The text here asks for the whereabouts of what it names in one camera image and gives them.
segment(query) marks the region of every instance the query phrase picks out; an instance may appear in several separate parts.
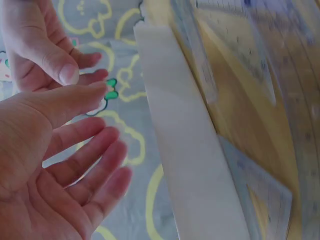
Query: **hand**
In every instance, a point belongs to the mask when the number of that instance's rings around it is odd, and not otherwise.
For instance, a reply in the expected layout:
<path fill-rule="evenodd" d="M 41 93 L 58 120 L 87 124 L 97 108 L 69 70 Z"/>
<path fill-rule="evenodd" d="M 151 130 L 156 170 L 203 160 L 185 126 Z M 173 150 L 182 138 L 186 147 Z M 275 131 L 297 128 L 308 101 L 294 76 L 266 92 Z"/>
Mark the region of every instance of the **hand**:
<path fill-rule="evenodd" d="M 51 0 L 2 0 L 0 10 L 12 78 L 21 91 L 87 85 L 107 77 L 105 69 L 79 77 L 79 68 L 95 66 L 102 55 L 73 47 Z"/>
<path fill-rule="evenodd" d="M 19 93 L 0 102 L 0 233 L 6 240 L 89 240 L 125 194 L 126 145 L 100 118 L 65 125 L 96 108 L 103 82 Z M 65 161 L 42 161 L 93 137 Z M 98 164 L 77 181 L 99 157 Z"/>

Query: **small green object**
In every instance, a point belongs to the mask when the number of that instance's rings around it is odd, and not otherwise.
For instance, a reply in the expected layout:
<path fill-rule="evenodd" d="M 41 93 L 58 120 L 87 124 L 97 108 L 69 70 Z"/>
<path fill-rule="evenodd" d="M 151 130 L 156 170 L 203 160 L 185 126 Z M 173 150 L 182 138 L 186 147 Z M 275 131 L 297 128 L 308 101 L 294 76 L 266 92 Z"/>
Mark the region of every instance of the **small green object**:
<path fill-rule="evenodd" d="M 118 81 L 115 78 L 111 78 L 109 80 L 106 81 L 106 84 L 112 88 L 115 88 L 117 85 Z M 117 99 L 119 96 L 119 93 L 116 90 L 113 91 L 109 91 L 107 92 L 107 94 L 105 95 L 104 99 L 105 100 L 110 100 L 110 99 Z"/>
<path fill-rule="evenodd" d="M 77 46 L 77 40 L 73 39 L 73 40 L 72 40 L 72 45 L 73 45 L 74 47 L 76 47 L 76 46 Z"/>
<path fill-rule="evenodd" d="M 106 84 L 114 88 L 117 85 L 117 82 L 117 79 L 111 78 L 106 81 Z"/>
<path fill-rule="evenodd" d="M 6 59 L 5 61 L 4 61 L 4 63 L 5 63 L 5 65 L 8 67 L 8 69 L 10 68 L 9 67 L 9 61 L 8 61 L 8 59 Z"/>
<path fill-rule="evenodd" d="M 117 91 L 110 91 L 105 95 L 105 99 L 106 100 L 110 100 L 110 99 L 116 99 L 119 96 L 119 93 Z"/>

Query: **ruler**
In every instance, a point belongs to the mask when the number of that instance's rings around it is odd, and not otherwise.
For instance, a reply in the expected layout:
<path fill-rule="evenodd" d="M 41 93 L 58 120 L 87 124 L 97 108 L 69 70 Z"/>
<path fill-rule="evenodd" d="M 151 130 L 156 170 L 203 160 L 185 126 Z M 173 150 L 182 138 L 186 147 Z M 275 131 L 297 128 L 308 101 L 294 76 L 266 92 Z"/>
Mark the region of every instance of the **ruler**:
<path fill-rule="evenodd" d="M 194 16 L 194 9 L 189 0 L 173 0 L 175 14 L 179 16 L 183 25 L 180 28 L 187 37 L 187 41 L 191 48 L 198 78 L 204 92 L 206 102 L 213 103 L 218 97 L 218 91 L 214 80 L 214 75 L 205 47 L 198 30 L 198 24 Z"/>
<path fill-rule="evenodd" d="M 266 240 L 285 240 L 289 224 L 292 193 L 224 137 L 219 140 L 239 196 L 251 240 L 262 240 L 249 189 L 267 206 Z"/>
<path fill-rule="evenodd" d="M 242 65 L 251 73 L 262 92 L 271 103 L 276 104 L 275 92 L 270 76 L 265 49 L 259 33 L 248 21 L 246 8 L 228 1 L 208 0 L 195 2 L 197 16 L 205 21 L 215 34 L 229 47 Z"/>
<path fill-rule="evenodd" d="M 207 0 L 209 6 L 215 0 Z M 244 0 L 280 87 L 291 130 L 302 209 L 302 236 L 320 239 L 320 13 L 313 0 Z"/>

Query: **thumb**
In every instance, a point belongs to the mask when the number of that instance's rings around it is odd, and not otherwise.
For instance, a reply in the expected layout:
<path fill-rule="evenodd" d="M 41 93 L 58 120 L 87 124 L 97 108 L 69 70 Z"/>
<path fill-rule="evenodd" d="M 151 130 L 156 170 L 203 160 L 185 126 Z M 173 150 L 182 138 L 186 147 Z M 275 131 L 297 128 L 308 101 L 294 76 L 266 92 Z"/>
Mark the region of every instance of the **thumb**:
<path fill-rule="evenodd" d="M 79 81 L 79 67 L 76 61 L 46 36 L 33 37 L 22 50 L 22 57 L 31 60 L 51 78 L 63 86 Z"/>

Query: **white strip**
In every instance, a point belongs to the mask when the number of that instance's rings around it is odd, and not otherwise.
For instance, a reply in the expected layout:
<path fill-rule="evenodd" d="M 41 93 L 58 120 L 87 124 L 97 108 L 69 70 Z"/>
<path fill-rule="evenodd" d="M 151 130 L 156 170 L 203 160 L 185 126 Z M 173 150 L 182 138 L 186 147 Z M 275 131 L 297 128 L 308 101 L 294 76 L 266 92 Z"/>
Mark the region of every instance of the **white strip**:
<path fill-rule="evenodd" d="M 171 29 L 134 32 L 179 239 L 249 240 L 218 136 Z"/>

